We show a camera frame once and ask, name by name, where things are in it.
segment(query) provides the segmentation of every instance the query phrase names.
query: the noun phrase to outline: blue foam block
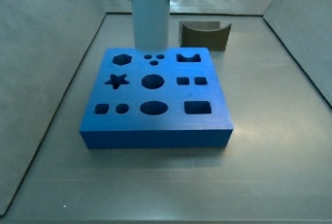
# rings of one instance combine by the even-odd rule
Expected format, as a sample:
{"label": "blue foam block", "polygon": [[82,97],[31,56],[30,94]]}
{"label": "blue foam block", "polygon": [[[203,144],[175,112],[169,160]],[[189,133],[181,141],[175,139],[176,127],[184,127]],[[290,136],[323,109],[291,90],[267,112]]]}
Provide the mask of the blue foam block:
{"label": "blue foam block", "polygon": [[81,124],[89,148],[227,146],[229,110],[207,48],[110,48]]}

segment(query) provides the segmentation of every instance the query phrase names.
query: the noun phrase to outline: arch-shaped block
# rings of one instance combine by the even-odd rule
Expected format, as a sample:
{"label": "arch-shaped block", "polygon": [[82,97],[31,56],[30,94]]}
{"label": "arch-shaped block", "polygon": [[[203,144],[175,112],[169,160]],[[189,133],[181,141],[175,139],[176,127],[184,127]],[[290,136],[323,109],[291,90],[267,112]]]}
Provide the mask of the arch-shaped block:
{"label": "arch-shaped block", "polygon": [[219,21],[181,21],[181,47],[225,51],[231,27]]}

